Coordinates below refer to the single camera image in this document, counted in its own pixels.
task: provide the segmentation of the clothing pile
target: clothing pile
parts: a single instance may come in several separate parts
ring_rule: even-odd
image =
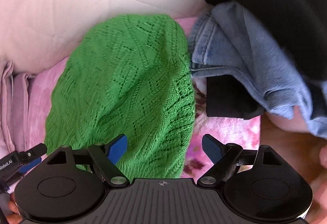
[[[204,134],[259,147],[260,115],[294,107],[327,138],[327,0],[206,0],[200,17],[123,15],[34,76],[1,61],[0,154],[128,137],[130,179],[193,177]]]

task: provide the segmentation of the green knit beanie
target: green knit beanie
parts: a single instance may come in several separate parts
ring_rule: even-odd
[[[117,167],[130,180],[178,178],[195,118],[189,61],[184,32],[166,15],[119,16],[95,26],[53,90],[48,154],[126,134]]]

